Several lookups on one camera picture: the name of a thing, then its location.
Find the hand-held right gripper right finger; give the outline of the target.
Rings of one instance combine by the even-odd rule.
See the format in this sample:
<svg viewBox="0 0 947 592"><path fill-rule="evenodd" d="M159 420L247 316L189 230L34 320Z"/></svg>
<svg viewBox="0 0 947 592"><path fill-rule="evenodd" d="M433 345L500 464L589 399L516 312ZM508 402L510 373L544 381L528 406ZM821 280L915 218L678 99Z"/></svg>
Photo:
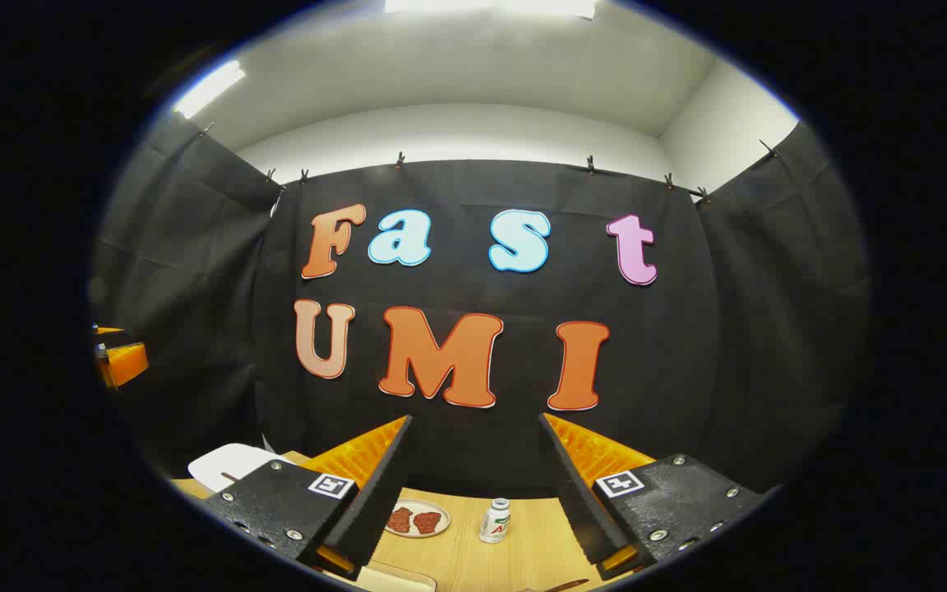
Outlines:
<svg viewBox="0 0 947 592"><path fill-rule="evenodd" d="M538 417L538 438L576 542L603 580L676 562L765 501L691 455L655 460L552 414Z"/></svg>

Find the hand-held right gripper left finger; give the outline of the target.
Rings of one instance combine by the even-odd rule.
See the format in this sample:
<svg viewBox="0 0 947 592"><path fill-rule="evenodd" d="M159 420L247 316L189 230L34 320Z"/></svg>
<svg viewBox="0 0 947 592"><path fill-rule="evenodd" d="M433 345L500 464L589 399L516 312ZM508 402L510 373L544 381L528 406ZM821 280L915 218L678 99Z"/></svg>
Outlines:
<svg viewBox="0 0 947 592"><path fill-rule="evenodd" d="M409 476L413 424L402 416L302 464L268 460L203 506L290 561L357 580Z"/></svg>

